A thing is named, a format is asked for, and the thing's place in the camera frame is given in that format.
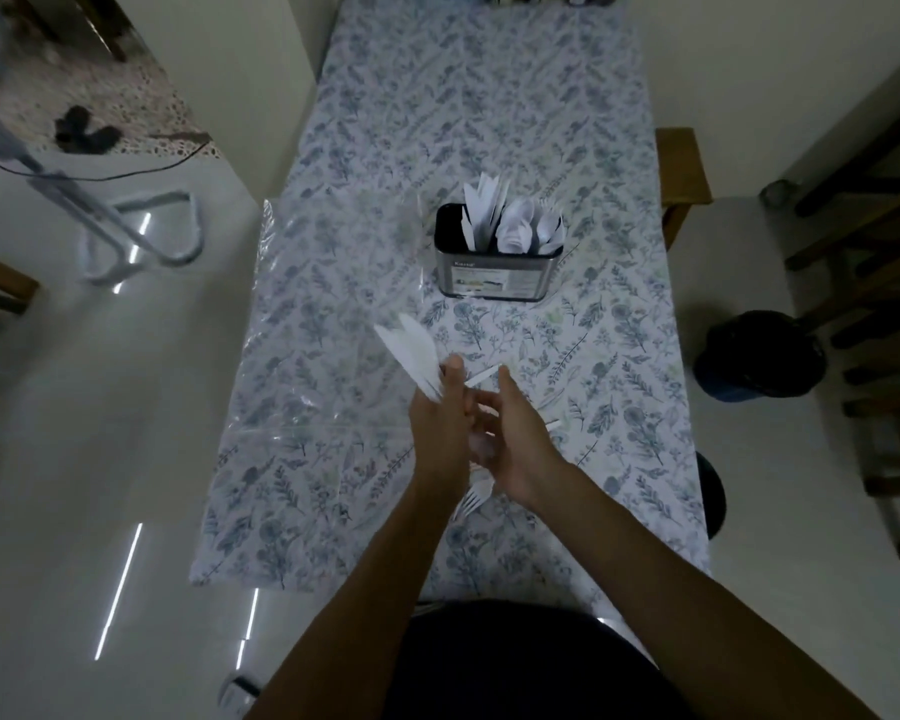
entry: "leaf pattern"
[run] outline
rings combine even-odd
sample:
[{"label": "leaf pattern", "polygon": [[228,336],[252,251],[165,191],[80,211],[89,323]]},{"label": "leaf pattern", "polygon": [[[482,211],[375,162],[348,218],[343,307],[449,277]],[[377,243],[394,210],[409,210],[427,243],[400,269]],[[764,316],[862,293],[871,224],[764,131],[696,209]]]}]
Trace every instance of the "leaf pattern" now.
[{"label": "leaf pattern", "polygon": [[[347,578],[414,468],[414,385],[371,328],[399,312],[471,374],[511,364],[560,421],[557,449],[708,569],[653,120],[625,13],[343,0],[299,156],[264,203],[193,582],[328,597]],[[569,241],[539,303],[437,288],[421,233],[481,171],[562,203]],[[619,618],[502,497],[448,527],[422,592],[475,596]]]}]

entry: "person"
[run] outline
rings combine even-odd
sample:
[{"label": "person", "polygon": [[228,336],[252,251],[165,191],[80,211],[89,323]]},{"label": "person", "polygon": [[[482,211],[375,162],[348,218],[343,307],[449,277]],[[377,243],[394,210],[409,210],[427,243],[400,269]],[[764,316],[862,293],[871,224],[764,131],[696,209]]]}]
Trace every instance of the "person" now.
[{"label": "person", "polygon": [[[876,717],[564,460],[505,366],[499,393],[467,389],[463,367],[457,355],[444,363],[439,403],[416,392],[406,491],[249,720]],[[597,619],[568,609],[478,600],[413,616],[468,489],[471,431],[493,441],[483,466],[496,485],[567,547],[655,665]]]}]

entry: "wooden bench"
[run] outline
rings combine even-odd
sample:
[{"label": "wooden bench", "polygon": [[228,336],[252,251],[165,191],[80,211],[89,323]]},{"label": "wooden bench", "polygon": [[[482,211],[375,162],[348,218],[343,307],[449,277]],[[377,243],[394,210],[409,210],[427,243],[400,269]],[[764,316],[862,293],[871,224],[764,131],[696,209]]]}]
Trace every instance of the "wooden bench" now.
[{"label": "wooden bench", "polygon": [[660,162],[663,242],[670,250],[690,207],[710,205],[713,194],[692,128],[658,128],[656,155]]}]

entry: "person's left arm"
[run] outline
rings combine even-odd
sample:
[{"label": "person's left arm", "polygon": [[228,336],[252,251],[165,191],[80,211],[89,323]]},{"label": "person's left arm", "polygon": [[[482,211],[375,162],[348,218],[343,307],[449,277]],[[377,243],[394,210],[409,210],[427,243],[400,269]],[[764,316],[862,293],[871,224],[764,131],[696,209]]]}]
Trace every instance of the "person's left arm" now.
[{"label": "person's left arm", "polygon": [[400,642],[454,508],[468,487],[463,361],[444,364],[443,399],[409,407],[416,466],[353,573],[313,619],[247,720],[378,717]]}]

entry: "white tile floor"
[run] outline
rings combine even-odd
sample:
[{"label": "white tile floor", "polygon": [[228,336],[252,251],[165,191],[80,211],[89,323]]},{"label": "white tile floor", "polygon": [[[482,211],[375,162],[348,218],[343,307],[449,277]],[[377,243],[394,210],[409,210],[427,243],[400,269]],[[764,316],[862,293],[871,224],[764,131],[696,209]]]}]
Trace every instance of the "white tile floor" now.
[{"label": "white tile floor", "polygon": [[[0,172],[0,258],[45,285],[23,318],[0,318],[0,718],[219,716],[252,592],[186,576],[245,328],[257,209],[218,160],[95,186],[181,184],[203,207],[206,252],[113,295],[78,282],[66,217]],[[691,214],[671,253],[688,354],[723,314],[792,311],[777,241],[755,200]],[[834,376],[817,396],[740,405],[689,385],[697,445],[729,504],[714,572],[900,718],[900,562],[860,487]],[[313,612],[306,597],[262,592],[243,669],[269,677]]]}]

